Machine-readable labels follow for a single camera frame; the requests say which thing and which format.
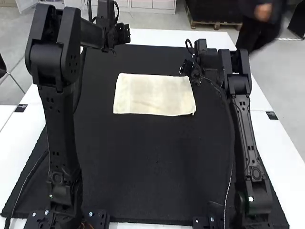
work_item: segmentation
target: white cable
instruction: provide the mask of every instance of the white cable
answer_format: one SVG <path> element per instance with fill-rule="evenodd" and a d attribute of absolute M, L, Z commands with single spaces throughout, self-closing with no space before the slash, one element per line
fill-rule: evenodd
<path fill-rule="evenodd" d="M 232 181 L 233 164 L 234 164 L 234 163 L 232 163 L 231 172 L 230 172 L 230 180 L 229 180 L 229 185 L 228 185 L 227 193 L 225 194 L 225 200 L 224 200 L 224 229 L 225 229 L 225 212 L 226 212 L 226 207 L 227 207 L 227 199 L 228 199 L 229 190 L 230 190 L 231 181 Z"/>

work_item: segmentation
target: white towel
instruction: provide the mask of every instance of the white towel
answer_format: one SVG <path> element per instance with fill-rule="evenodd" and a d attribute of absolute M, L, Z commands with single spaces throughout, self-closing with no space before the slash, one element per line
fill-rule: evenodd
<path fill-rule="evenodd" d="M 196 103 L 187 76 L 119 74 L 114 114 L 178 116 L 195 111 Z"/>

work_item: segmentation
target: black rubber mat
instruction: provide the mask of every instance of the black rubber mat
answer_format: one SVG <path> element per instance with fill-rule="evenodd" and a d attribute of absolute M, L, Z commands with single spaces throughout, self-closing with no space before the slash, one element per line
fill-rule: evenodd
<path fill-rule="evenodd" d="M 194 88 L 195 115 L 164 117 L 113 114 L 119 73 L 178 76 L 189 56 L 185 48 L 125 45 L 116 56 L 90 50 L 82 97 L 74 116 L 83 174 L 83 207 L 106 209 L 112 221 L 191 225 L 207 213 L 209 201 L 222 206 L 233 150 L 228 114 L 208 83 Z M 29 170 L 47 148 L 42 132 L 2 215 L 12 209 Z M 48 159 L 21 197 L 15 216 L 45 209 Z M 234 185 L 228 199 L 233 208 Z M 287 228 L 274 193 L 272 219 Z"/>

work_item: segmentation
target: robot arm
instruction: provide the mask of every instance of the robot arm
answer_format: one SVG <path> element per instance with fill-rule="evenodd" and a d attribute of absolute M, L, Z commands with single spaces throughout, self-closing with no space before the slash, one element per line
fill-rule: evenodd
<path fill-rule="evenodd" d="M 35 220 L 29 217 L 25 228 L 42 228 L 41 224 L 45 224 L 48 228 L 77 229 L 83 222 L 82 176 L 73 119 L 75 82 L 83 65 L 81 46 L 108 52 L 130 42 L 129 26 L 117 24 L 114 5 L 112 0 L 98 1 L 96 24 L 82 19 L 77 8 L 57 10 L 44 4 L 36 7 L 25 61 L 38 86 L 46 118 L 50 201 L 48 210 L 37 211 Z M 95 217 L 99 222 L 91 222 L 94 228 L 107 228 L 109 216 L 105 211 Z"/>
<path fill-rule="evenodd" d="M 216 78 L 215 74 L 209 74 L 215 70 L 218 72 Z M 235 132 L 236 215 L 233 228 L 273 228 L 269 222 L 270 181 L 256 147 L 250 115 L 252 81 L 247 51 L 208 49 L 206 40 L 199 39 L 195 41 L 193 61 L 185 60 L 180 72 L 188 75 L 192 84 L 200 85 L 202 80 L 208 80 L 226 96 Z"/>

